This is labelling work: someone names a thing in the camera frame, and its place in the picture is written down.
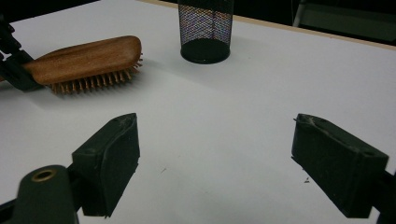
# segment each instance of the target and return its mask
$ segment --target mesh pencil holder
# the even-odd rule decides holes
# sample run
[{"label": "mesh pencil holder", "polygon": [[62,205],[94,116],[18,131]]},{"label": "mesh pencil holder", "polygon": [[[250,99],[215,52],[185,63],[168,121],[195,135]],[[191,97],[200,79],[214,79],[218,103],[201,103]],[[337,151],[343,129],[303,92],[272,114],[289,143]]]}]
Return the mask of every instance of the mesh pencil holder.
[{"label": "mesh pencil holder", "polygon": [[218,63],[230,55],[233,0],[178,0],[181,56]]}]

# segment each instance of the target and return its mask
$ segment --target white table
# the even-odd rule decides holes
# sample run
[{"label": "white table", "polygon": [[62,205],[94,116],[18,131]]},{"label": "white table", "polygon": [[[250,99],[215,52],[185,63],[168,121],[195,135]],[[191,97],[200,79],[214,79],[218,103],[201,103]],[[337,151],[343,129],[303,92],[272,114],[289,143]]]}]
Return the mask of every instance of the white table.
[{"label": "white table", "polygon": [[32,170],[71,153],[110,119],[135,112],[141,158],[108,219],[80,223],[375,223],[347,219],[291,158],[298,113],[327,119],[390,156],[396,170],[396,50],[235,20],[231,56],[179,54],[177,10],[102,0],[18,21],[31,56],[136,35],[143,67],[122,88],[57,96],[0,83],[0,203]]}]

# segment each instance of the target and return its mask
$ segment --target brush bristles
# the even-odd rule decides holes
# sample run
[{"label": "brush bristles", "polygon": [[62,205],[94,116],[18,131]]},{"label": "brush bristles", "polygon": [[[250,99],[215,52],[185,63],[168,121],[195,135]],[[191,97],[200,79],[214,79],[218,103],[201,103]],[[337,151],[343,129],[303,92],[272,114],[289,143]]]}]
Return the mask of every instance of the brush bristles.
[{"label": "brush bristles", "polygon": [[81,91],[90,91],[100,89],[103,87],[113,86],[114,84],[124,83],[132,79],[134,73],[138,73],[137,67],[142,64],[137,63],[134,67],[124,69],[121,71],[106,73],[93,77],[83,77],[71,81],[54,83],[49,85],[52,91],[62,94],[80,93]]}]

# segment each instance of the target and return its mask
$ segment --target black mesh cup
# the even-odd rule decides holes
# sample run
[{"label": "black mesh cup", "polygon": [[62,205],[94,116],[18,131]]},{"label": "black mesh cup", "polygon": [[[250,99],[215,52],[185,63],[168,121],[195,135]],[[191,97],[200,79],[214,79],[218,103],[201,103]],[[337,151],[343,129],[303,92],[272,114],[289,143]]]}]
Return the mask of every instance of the black mesh cup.
[{"label": "black mesh cup", "polygon": [[218,63],[230,55],[233,0],[178,0],[181,56]]}]

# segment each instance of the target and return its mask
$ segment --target wooden hairbrush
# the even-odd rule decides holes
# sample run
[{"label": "wooden hairbrush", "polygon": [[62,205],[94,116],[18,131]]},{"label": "wooden hairbrush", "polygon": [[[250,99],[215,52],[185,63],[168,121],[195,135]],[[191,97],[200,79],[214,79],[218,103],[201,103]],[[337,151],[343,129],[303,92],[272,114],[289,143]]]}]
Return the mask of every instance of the wooden hairbrush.
[{"label": "wooden hairbrush", "polygon": [[54,93],[79,93],[132,79],[141,49],[136,36],[120,36],[58,49],[22,67]]}]

